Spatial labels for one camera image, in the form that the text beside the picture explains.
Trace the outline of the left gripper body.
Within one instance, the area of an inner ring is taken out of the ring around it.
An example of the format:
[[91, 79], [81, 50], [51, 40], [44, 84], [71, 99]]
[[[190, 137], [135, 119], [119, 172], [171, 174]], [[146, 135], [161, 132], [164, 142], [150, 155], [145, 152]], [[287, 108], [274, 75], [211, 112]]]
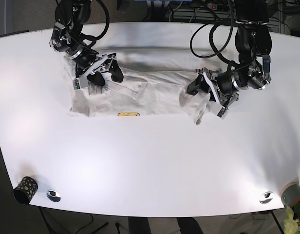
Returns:
[[221, 68], [209, 70], [207, 68], [196, 69], [198, 75], [198, 91], [210, 93], [210, 101], [218, 102], [226, 109], [239, 99], [237, 90], [231, 83], [228, 72], [223, 72]]

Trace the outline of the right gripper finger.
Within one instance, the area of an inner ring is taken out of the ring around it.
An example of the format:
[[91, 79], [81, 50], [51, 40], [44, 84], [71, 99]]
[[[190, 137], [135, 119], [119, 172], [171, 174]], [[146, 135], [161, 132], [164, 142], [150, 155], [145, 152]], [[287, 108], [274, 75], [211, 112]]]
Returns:
[[105, 80], [100, 72], [97, 72], [95, 74], [88, 74], [88, 81], [93, 83], [96, 86], [104, 86]]
[[116, 60], [113, 60], [110, 66], [111, 79], [114, 82], [122, 82], [124, 75]]

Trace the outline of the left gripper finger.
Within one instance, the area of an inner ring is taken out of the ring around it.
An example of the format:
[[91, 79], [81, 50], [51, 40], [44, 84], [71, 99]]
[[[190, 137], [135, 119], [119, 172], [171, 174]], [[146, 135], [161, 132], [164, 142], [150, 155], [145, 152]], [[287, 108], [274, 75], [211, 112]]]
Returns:
[[186, 93], [192, 96], [199, 92], [209, 92], [209, 85], [207, 84], [204, 76], [201, 74], [199, 74], [198, 77], [188, 85], [186, 90]]

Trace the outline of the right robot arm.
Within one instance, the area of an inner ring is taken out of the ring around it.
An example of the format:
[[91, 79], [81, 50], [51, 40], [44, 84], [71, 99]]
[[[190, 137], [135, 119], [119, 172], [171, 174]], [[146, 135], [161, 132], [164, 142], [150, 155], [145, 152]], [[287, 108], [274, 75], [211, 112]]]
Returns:
[[53, 27], [50, 46], [64, 52], [75, 63], [75, 90], [89, 87], [89, 82], [96, 86], [104, 86], [103, 73], [110, 73], [114, 82], [121, 83], [124, 75], [117, 63], [116, 53], [100, 55], [93, 46], [102, 39], [110, 25], [110, 15], [106, 5], [98, 1], [102, 7], [106, 23], [99, 36], [82, 33], [83, 25], [91, 14], [90, 0], [62, 0], [57, 1], [55, 10], [56, 22]]

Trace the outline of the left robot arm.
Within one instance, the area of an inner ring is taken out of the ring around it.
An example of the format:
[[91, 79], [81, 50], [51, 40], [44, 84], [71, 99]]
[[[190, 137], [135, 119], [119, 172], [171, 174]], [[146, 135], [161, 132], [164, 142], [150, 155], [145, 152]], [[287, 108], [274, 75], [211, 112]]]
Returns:
[[224, 25], [218, 20], [212, 26], [208, 40], [213, 53], [210, 55], [192, 54], [200, 59], [218, 57], [227, 64], [227, 71], [211, 71], [206, 68], [197, 70], [198, 77], [186, 90], [189, 95], [199, 92], [210, 94], [210, 101], [216, 102], [224, 110], [239, 99], [239, 92], [249, 87], [264, 89], [270, 82], [270, 52], [272, 39], [267, 27], [269, 22], [267, 3], [264, 0], [229, 0], [230, 29], [237, 27], [235, 47], [239, 53], [238, 62], [225, 58], [222, 51], [228, 46], [232, 35], [229, 34], [221, 49], [215, 46], [215, 30]]

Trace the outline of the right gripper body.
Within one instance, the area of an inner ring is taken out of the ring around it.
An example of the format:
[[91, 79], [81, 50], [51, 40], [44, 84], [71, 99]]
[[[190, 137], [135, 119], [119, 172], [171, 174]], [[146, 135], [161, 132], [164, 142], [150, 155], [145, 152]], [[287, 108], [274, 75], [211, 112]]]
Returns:
[[95, 62], [98, 62], [99, 66], [90, 72], [92, 76], [96, 73], [96, 70], [98, 70], [100, 73], [111, 73], [112, 80], [116, 80], [116, 53], [99, 56], [89, 51], [82, 51], [78, 55], [75, 54], [73, 56], [73, 61], [75, 62], [74, 80], [77, 80]]

